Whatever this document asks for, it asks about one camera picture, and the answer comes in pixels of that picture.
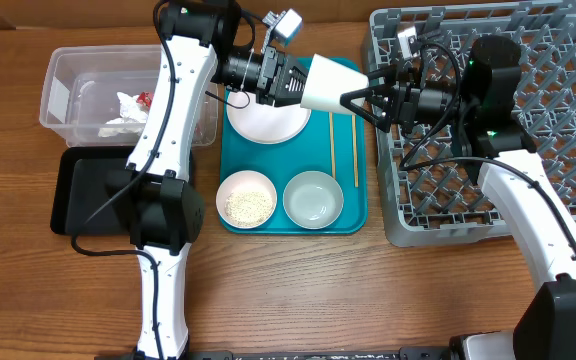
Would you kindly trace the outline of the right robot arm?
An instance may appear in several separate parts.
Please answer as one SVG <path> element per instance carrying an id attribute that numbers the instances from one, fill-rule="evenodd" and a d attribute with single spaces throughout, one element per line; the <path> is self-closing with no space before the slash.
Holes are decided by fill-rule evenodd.
<path id="1" fill-rule="evenodd" d="M 553 189 L 528 131 L 513 113 L 521 49 L 485 35 L 455 69 L 453 86 L 430 85 L 395 66 L 368 76 L 341 105 L 382 131 L 449 127 L 452 161 L 494 205 L 524 256 L 536 293 L 510 331 L 453 337 L 445 359 L 576 359 L 576 222 Z M 378 113 L 368 115 L 367 106 Z"/>

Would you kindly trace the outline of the white paper cup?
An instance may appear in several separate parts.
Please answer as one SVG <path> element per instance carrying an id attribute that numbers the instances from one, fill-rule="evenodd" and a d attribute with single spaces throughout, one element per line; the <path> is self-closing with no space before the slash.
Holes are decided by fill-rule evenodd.
<path id="1" fill-rule="evenodd" d="M 300 106 L 302 108 L 351 115 L 341 105 L 342 94 L 369 85 L 366 75 L 319 54 L 313 56 Z"/>

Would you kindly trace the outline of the red snack wrapper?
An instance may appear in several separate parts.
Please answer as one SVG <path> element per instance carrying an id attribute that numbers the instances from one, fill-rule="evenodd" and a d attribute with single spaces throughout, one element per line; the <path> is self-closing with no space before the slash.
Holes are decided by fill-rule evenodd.
<path id="1" fill-rule="evenodd" d="M 142 92 L 137 97 L 136 102 L 142 108 L 149 109 L 151 107 L 152 100 L 153 100 L 153 94 L 151 92 Z"/>

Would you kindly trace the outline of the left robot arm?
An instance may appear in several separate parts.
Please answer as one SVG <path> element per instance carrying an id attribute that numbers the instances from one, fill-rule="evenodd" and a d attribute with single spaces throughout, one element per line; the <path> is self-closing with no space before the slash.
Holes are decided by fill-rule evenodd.
<path id="1" fill-rule="evenodd" d="M 307 71 L 271 43 L 286 46 L 302 26 L 293 9 L 262 18 L 261 51 L 238 46 L 242 20 L 235 1 L 160 1 L 153 23 L 161 43 L 154 97 L 143 132 L 124 169 L 106 187 L 140 264 L 142 333 L 133 359 L 182 359 L 187 353 L 185 269 L 203 224 L 205 203 L 191 184 L 191 148 L 212 84 L 275 107 L 300 102 Z"/>

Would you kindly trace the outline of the large white plate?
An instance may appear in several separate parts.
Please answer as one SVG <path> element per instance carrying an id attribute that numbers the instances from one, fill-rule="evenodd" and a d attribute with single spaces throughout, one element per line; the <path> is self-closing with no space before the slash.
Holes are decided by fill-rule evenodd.
<path id="1" fill-rule="evenodd" d="M 253 93 L 230 92 L 227 118 L 245 139 L 259 144 L 279 144 L 297 136 L 307 125 L 311 111 L 299 105 L 273 107 L 256 102 Z"/>

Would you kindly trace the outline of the small white rice bowl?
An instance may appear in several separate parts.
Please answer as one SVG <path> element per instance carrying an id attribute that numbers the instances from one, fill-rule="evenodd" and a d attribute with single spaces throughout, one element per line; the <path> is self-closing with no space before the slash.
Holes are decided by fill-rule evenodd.
<path id="1" fill-rule="evenodd" d="M 266 223 L 277 206 L 277 192 L 268 177 L 252 170 L 227 176 L 216 194 L 221 219 L 236 229 L 253 229 Z"/>

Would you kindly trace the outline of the pile of white rice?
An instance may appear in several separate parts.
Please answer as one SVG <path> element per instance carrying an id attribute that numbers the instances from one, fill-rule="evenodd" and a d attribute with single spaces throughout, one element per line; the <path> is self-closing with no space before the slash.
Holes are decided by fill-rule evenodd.
<path id="1" fill-rule="evenodd" d="M 254 227 L 264 223 L 274 211 L 272 197 L 260 191 L 232 193 L 226 200 L 227 217 L 238 227 Z"/>

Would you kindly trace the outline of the white napkin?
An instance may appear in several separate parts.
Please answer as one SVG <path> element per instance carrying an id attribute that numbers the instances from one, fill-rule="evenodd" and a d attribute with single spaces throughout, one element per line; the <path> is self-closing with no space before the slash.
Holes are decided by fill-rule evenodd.
<path id="1" fill-rule="evenodd" d="M 117 92 L 116 95 L 120 105 L 119 116 L 106 122 L 105 127 L 98 131 L 98 136 L 101 138 L 139 133 L 138 125 L 144 125 L 148 119 L 150 108 L 145 109 L 137 104 L 139 95 L 131 96 L 124 92 Z"/>

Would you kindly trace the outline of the grey-rimmed white bowl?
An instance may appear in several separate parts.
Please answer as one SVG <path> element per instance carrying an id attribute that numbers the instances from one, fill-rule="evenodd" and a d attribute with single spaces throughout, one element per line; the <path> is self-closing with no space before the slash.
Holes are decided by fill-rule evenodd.
<path id="1" fill-rule="evenodd" d="M 339 218 L 344 195 L 332 176 L 320 171 L 305 171 L 287 183 L 283 206 L 294 224 L 307 230 L 319 230 Z"/>

